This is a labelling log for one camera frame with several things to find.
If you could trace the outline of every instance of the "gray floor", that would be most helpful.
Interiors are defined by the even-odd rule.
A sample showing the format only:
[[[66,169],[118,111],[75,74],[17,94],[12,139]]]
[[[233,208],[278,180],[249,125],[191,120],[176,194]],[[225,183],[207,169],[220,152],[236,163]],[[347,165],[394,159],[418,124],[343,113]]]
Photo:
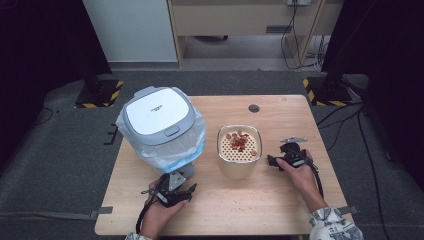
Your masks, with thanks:
[[[302,80],[322,76],[315,68],[288,69],[281,54],[281,38],[230,37],[224,42],[189,39],[182,68],[141,67],[114,69],[124,81],[111,108],[76,109],[74,101],[83,83],[77,81],[51,91],[38,122],[23,141],[13,164],[0,179],[0,212],[62,212],[88,214],[103,201],[122,136],[113,145],[107,133],[113,131],[122,105],[132,94],[147,86],[177,86],[188,95],[214,94],[303,94]],[[287,51],[287,61],[293,59]],[[364,76],[347,76],[366,85]],[[355,102],[361,101],[351,93]],[[319,125],[339,121],[360,106],[346,107]],[[311,106],[319,122],[336,107]],[[424,236],[424,194],[401,164],[388,162],[373,126],[361,115],[320,129],[348,204],[361,210],[354,215],[366,239],[386,239],[379,206],[391,239],[422,239]],[[362,127],[372,163],[361,136]],[[379,195],[373,168],[375,167]],[[46,220],[6,218],[0,220],[1,239],[122,239],[94,233],[94,220]],[[239,239],[277,239],[256,237]]]

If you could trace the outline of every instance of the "food container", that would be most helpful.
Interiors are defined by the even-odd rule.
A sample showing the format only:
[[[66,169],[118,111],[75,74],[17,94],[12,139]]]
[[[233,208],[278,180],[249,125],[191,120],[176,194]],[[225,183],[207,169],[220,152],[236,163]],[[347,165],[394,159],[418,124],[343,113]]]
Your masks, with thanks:
[[[262,141],[256,128],[230,125],[221,128],[217,138],[221,172],[230,179],[247,178],[262,155]]]

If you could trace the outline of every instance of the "patterned sleeve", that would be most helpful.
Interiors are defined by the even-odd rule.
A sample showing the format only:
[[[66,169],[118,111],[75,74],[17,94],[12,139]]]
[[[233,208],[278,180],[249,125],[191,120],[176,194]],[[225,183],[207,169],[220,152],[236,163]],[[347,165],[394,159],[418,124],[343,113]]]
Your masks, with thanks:
[[[312,231],[311,240],[363,240],[361,230],[344,219],[337,208],[321,208],[313,212],[309,223]]]
[[[128,233],[125,240],[153,240],[153,239],[131,232],[131,233]]]

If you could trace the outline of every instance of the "yellow and black tape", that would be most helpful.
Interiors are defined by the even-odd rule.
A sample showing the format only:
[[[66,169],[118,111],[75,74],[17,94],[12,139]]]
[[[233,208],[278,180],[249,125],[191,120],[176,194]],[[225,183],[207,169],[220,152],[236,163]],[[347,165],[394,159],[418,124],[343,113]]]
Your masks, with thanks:
[[[108,89],[110,92],[110,97],[108,97],[106,102],[92,102],[88,100],[87,102],[75,103],[76,108],[96,108],[96,107],[111,107],[118,98],[121,87],[124,84],[124,81],[116,81],[116,85],[112,86],[111,89]]]
[[[318,101],[315,98],[314,91],[311,88],[311,85],[309,84],[308,79],[303,80],[303,86],[306,89],[306,93],[308,94],[309,101],[311,102],[312,106],[347,106],[352,104],[351,101]]]

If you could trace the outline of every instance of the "transparent plastic bag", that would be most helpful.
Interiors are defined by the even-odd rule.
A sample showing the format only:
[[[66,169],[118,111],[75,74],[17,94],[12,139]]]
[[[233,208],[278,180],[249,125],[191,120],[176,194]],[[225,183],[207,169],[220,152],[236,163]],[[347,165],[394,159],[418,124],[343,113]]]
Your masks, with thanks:
[[[138,142],[124,123],[123,110],[116,120],[116,126],[135,149],[138,157],[159,172],[169,173],[188,163],[194,163],[203,152],[206,135],[205,120],[194,106],[193,109],[196,113],[193,126],[174,140],[159,145],[150,146]]]

